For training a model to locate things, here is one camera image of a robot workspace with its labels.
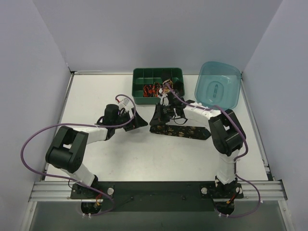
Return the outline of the black gold floral tie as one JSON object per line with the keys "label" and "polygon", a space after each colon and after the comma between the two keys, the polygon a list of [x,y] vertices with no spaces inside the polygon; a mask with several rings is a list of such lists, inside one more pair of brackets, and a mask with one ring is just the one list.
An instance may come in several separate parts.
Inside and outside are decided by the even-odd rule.
{"label": "black gold floral tie", "polygon": [[189,138],[195,140],[207,140],[211,133],[204,127],[195,126],[176,126],[176,125],[155,125],[150,126],[153,134]]}

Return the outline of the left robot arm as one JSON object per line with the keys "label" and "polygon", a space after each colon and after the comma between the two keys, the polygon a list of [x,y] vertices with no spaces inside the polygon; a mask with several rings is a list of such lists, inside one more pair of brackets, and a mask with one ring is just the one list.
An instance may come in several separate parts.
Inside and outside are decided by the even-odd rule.
{"label": "left robot arm", "polygon": [[128,132],[148,125],[136,109],[132,108],[131,112],[132,115],[123,103],[108,104],[93,127],[61,126],[47,150],[46,162],[77,180],[79,185],[93,187],[98,180],[83,164],[86,146],[109,140],[118,128]]}

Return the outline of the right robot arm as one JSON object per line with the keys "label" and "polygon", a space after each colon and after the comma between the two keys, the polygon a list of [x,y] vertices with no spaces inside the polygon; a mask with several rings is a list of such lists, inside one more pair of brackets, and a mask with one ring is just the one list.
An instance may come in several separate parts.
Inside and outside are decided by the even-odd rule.
{"label": "right robot arm", "polygon": [[150,121],[150,132],[196,140],[212,139],[219,152],[215,186],[231,191],[237,185],[236,158],[246,135],[233,110],[209,109],[195,101],[184,101],[171,92],[168,103],[157,103]]}

